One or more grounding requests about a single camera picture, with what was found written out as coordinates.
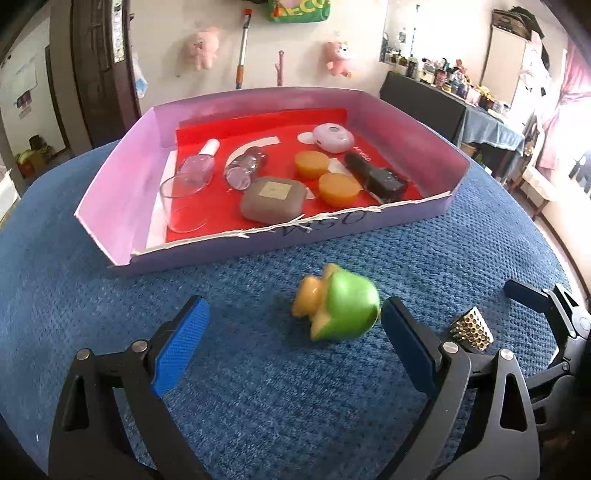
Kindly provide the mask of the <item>gold studded cylinder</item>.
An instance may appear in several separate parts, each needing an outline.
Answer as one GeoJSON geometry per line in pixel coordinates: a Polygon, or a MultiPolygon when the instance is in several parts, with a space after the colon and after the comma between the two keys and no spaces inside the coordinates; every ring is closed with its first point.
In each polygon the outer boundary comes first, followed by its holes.
{"type": "Polygon", "coordinates": [[[451,324],[450,333],[460,343],[479,352],[486,351],[494,343],[492,331],[476,306],[451,324]]]}

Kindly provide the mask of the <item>green and orange toy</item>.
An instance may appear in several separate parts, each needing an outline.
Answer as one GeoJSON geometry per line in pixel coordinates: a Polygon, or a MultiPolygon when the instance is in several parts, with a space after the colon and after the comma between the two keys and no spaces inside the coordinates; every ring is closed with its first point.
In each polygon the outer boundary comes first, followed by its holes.
{"type": "Polygon", "coordinates": [[[311,341],[360,338],[380,319],[380,295],[367,277],[329,263],[322,276],[305,276],[291,306],[295,318],[310,321],[311,341]]]}

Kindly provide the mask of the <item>orange round puck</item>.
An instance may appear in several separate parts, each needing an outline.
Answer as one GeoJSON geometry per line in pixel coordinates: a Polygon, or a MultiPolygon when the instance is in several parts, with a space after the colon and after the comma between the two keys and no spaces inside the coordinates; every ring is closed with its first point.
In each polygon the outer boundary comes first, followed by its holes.
{"type": "Polygon", "coordinates": [[[320,151],[301,151],[294,156],[297,176],[304,180],[315,180],[329,171],[328,155],[320,151]]]}
{"type": "Polygon", "coordinates": [[[335,208],[349,208],[358,198],[362,186],[356,178],[341,173],[325,173],[318,179],[318,194],[322,201],[335,208]]]}

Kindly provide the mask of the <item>clear plastic cup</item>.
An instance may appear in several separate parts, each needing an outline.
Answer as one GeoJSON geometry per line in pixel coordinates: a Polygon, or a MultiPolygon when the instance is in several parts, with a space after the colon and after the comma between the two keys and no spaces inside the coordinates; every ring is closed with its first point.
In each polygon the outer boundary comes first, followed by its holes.
{"type": "Polygon", "coordinates": [[[204,183],[188,174],[176,174],[161,183],[159,196],[169,230],[186,234],[204,227],[207,217],[200,205],[202,189],[204,183]]]}

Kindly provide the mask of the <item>pink round gadget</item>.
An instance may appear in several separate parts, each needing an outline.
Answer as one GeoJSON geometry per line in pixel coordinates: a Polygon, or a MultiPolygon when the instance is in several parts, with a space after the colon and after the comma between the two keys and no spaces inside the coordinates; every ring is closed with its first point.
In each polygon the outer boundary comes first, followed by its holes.
{"type": "Polygon", "coordinates": [[[341,154],[349,151],[355,145],[353,134],[335,123],[324,123],[312,130],[312,138],[315,144],[325,152],[341,154]]]}

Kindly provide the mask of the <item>purple nail polish bottle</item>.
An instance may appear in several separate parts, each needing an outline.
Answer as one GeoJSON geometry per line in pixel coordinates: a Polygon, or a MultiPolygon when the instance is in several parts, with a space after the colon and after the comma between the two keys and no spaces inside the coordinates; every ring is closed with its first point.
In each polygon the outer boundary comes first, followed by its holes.
{"type": "Polygon", "coordinates": [[[214,156],[221,143],[214,138],[205,142],[204,147],[195,154],[187,157],[178,169],[178,173],[197,187],[205,187],[211,183],[215,159],[214,156]]]}

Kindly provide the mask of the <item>brown square compact case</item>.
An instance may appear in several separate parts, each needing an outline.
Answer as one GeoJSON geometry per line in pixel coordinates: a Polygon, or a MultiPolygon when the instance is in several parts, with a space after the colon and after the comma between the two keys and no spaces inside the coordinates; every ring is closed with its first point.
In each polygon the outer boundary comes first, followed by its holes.
{"type": "Polygon", "coordinates": [[[239,204],[247,220],[266,225],[286,223],[300,217],[308,187],[297,180],[259,177],[245,190],[239,204]]]}

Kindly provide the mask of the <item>glitter bottle with red cap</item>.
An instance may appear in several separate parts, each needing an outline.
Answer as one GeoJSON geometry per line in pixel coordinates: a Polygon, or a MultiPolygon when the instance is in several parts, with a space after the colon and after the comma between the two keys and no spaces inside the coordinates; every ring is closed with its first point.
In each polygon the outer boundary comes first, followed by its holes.
{"type": "Polygon", "coordinates": [[[232,189],[245,191],[266,164],[266,152],[262,147],[252,146],[233,159],[224,169],[226,183],[232,189]]]}

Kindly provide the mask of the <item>side table with blue cloth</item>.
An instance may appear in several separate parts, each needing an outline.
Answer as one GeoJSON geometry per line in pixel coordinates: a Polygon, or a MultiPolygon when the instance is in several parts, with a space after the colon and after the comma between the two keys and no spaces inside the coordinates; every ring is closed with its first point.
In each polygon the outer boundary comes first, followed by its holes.
{"type": "Polygon", "coordinates": [[[380,98],[459,147],[487,144],[522,155],[525,137],[480,107],[390,71],[380,98]]]}

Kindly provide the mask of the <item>purple cardboard tray box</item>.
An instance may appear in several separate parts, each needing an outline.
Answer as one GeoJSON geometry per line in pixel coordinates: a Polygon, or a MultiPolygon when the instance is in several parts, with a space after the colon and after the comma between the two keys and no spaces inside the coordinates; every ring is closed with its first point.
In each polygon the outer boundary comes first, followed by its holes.
{"type": "Polygon", "coordinates": [[[150,272],[261,253],[444,214],[466,156],[439,134],[362,91],[284,87],[230,91],[149,109],[107,157],[76,218],[111,264],[150,272]],[[393,200],[369,189],[339,204],[297,169],[321,156],[321,125],[353,135],[393,200]]]}

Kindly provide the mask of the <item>white wardrobe cabinet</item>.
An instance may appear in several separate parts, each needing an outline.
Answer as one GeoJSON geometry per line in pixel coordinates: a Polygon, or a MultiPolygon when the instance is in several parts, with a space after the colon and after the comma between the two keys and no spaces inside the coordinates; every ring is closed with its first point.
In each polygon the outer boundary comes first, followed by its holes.
{"type": "Polygon", "coordinates": [[[542,61],[539,34],[527,40],[496,26],[491,27],[487,60],[481,85],[513,115],[531,114],[541,98],[547,70],[542,61]]]}

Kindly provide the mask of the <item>red Miniso paper liner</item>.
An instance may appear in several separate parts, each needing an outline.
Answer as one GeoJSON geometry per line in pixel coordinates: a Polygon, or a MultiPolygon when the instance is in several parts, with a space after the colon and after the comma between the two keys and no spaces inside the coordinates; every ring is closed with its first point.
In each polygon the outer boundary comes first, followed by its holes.
{"type": "Polygon", "coordinates": [[[197,154],[207,140],[217,139],[221,145],[214,156],[215,167],[211,183],[205,186],[199,194],[201,208],[204,209],[207,217],[206,224],[201,229],[186,234],[174,233],[167,227],[167,241],[212,238],[246,231],[259,232],[273,226],[281,227],[290,223],[304,224],[307,221],[315,221],[321,219],[322,216],[339,212],[380,210],[390,204],[381,203],[360,184],[362,191],[351,207],[329,206],[322,201],[320,194],[318,194],[318,179],[321,177],[315,180],[304,180],[297,176],[294,156],[301,151],[325,153],[331,159],[327,173],[341,173],[351,176],[353,174],[346,168],[344,157],[348,152],[355,152],[375,166],[393,171],[408,183],[407,191],[400,201],[421,199],[422,195],[416,184],[403,175],[399,168],[388,163],[360,128],[350,126],[346,120],[348,120],[348,114],[342,109],[300,109],[233,117],[177,129],[177,160],[174,175],[179,174],[178,169],[183,161],[187,157],[197,154]],[[345,153],[332,154],[318,147],[312,138],[312,130],[324,123],[335,123],[348,129],[355,137],[353,148],[345,153]],[[256,179],[270,176],[297,180],[308,187],[307,200],[304,202],[304,211],[300,217],[286,223],[266,225],[247,220],[242,216],[239,204],[245,191],[237,191],[228,186],[224,178],[224,169],[233,159],[252,146],[262,147],[267,155],[266,164],[259,169],[256,179]]]}

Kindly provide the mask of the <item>pink plush toy right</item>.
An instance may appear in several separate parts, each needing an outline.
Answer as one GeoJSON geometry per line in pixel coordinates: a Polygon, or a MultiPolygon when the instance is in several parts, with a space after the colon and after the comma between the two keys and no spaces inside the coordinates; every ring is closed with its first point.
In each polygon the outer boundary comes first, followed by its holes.
{"type": "Polygon", "coordinates": [[[332,76],[349,78],[352,76],[349,68],[349,46],[347,42],[329,41],[325,44],[327,55],[327,69],[332,76]]]}

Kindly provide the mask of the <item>pink plush toy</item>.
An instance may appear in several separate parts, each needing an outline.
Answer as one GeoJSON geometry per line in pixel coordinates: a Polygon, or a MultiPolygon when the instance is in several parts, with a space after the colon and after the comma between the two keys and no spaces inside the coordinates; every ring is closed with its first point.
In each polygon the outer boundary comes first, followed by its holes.
{"type": "Polygon", "coordinates": [[[349,46],[347,42],[329,41],[325,44],[327,55],[327,69],[332,76],[349,78],[352,76],[349,68],[349,46]]]}
{"type": "Polygon", "coordinates": [[[211,70],[220,43],[217,27],[208,27],[188,37],[185,51],[196,71],[211,70]]]}

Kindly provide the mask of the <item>dark wooden door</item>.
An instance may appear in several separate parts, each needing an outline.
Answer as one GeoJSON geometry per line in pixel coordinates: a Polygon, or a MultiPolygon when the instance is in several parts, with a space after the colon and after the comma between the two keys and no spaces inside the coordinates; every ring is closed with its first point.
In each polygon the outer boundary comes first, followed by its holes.
{"type": "Polygon", "coordinates": [[[93,148],[122,138],[141,117],[130,42],[128,0],[74,0],[70,9],[73,72],[93,148]]]}

